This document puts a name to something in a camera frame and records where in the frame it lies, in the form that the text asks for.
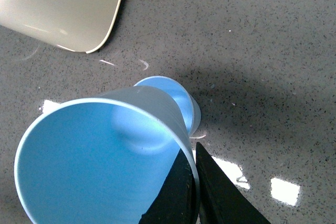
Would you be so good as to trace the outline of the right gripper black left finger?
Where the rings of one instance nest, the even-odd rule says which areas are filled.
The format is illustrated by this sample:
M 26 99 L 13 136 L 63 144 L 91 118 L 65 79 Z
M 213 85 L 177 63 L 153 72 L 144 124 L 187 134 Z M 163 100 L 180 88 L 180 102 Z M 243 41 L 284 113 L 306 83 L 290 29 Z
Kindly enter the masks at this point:
M 164 184 L 139 223 L 194 223 L 195 182 L 190 164 L 183 153 L 178 155 Z

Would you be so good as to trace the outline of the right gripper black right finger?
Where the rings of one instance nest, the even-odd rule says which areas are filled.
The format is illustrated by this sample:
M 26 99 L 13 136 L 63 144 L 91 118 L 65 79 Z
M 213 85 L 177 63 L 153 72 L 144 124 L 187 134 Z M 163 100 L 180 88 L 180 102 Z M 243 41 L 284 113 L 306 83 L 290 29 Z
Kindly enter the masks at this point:
M 201 223 L 270 223 L 231 182 L 205 147 L 196 144 Z

